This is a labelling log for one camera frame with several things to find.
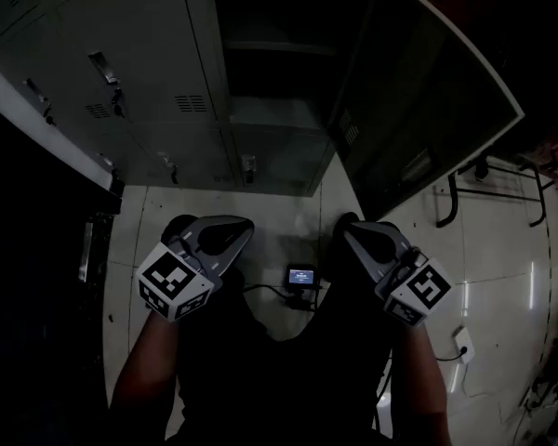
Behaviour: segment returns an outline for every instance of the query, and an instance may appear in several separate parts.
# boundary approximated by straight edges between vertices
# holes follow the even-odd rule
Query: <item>white cube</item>
[[[442,302],[452,286],[440,263],[429,259],[389,294],[384,310],[399,321],[417,327]]]
[[[158,243],[136,271],[137,294],[168,321],[201,308],[214,283]]]

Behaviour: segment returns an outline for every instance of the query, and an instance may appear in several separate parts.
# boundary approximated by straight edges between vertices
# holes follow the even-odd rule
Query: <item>open locker door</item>
[[[524,115],[426,0],[374,0],[329,134],[366,219],[449,174]]]

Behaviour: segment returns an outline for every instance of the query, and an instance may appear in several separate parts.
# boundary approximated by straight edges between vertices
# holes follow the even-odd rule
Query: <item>metal frame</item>
[[[467,172],[470,168],[474,167],[477,164],[478,160],[474,160],[469,162],[467,165],[461,167],[458,170],[458,174],[461,175],[465,172]],[[450,197],[451,197],[451,201],[452,201],[452,205],[451,205],[451,209],[450,209],[450,213],[448,214],[448,216],[445,219],[441,219],[438,220],[436,222],[436,227],[437,228],[443,228],[446,225],[449,225],[450,223],[453,222],[453,220],[455,219],[455,217],[457,216],[457,211],[458,211],[458,193],[464,192],[464,193],[475,193],[477,195],[487,195],[487,196],[491,196],[491,197],[499,197],[499,198],[510,198],[513,200],[523,200],[525,202],[539,202],[541,203],[541,216],[539,217],[538,221],[534,221],[533,223],[529,223],[529,226],[531,228],[536,227],[537,225],[539,225],[545,218],[546,218],[546,202],[544,201],[543,198],[543,188],[541,187],[541,181],[539,180],[539,173],[537,168],[532,165],[532,164],[527,164],[522,166],[519,170],[519,172],[514,172],[512,170],[508,170],[506,168],[501,168],[501,167],[496,167],[490,164],[485,164],[485,166],[489,169],[492,170],[498,170],[499,172],[504,172],[507,174],[513,174],[519,177],[525,177],[525,178],[532,178],[536,180],[536,183],[538,184],[538,193],[539,193],[539,198],[530,198],[530,197],[521,197],[518,195],[507,195],[505,193],[493,193],[492,191],[484,191],[484,190],[470,190],[470,189],[459,189],[457,188],[457,181],[455,180],[455,172],[453,172],[452,174],[450,174],[448,176],[448,186],[450,187]],[[531,168],[533,170],[533,173],[535,174],[535,176],[530,176],[527,174],[522,174],[521,172],[523,172],[524,170],[526,170],[526,168]]]

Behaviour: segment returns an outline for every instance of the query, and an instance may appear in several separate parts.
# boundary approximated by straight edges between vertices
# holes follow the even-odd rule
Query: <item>chair leg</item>
[[[450,207],[450,213],[445,219],[441,219],[436,222],[436,228],[443,228],[446,225],[449,225],[450,223],[453,222],[453,220],[457,216],[458,194],[457,194],[457,182],[455,180],[454,172],[448,176],[448,186],[450,187],[450,198],[452,202]]]

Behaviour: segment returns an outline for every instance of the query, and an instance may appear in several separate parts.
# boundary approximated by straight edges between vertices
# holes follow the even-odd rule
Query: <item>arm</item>
[[[178,325],[149,314],[113,391],[110,426],[120,435],[163,441],[174,404]]]
[[[392,420],[401,441],[449,445],[445,382],[424,325],[399,327],[392,368]]]

